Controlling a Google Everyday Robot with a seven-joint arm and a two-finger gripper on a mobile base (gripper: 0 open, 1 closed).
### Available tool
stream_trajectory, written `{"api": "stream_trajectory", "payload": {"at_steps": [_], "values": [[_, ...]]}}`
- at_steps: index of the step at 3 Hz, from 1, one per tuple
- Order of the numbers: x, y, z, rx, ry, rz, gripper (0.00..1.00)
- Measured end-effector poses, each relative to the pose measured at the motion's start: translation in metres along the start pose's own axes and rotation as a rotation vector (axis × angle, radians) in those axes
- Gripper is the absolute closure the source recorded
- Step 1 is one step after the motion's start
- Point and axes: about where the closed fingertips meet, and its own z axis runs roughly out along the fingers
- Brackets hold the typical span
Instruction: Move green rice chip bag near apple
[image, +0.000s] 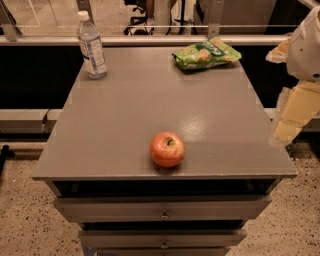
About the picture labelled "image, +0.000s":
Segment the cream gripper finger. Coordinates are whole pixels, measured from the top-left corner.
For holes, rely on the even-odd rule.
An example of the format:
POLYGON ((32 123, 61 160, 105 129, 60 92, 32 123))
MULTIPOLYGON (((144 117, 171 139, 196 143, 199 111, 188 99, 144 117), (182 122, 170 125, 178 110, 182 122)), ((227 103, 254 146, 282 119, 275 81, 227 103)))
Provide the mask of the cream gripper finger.
POLYGON ((320 83, 300 80, 283 88, 271 125, 271 144, 290 144, 302 128, 320 111, 320 83))
POLYGON ((281 42, 278 46, 268 52, 266 60, 276 64, 286 63, 288 56, 288 44, 288 40, 281 42))

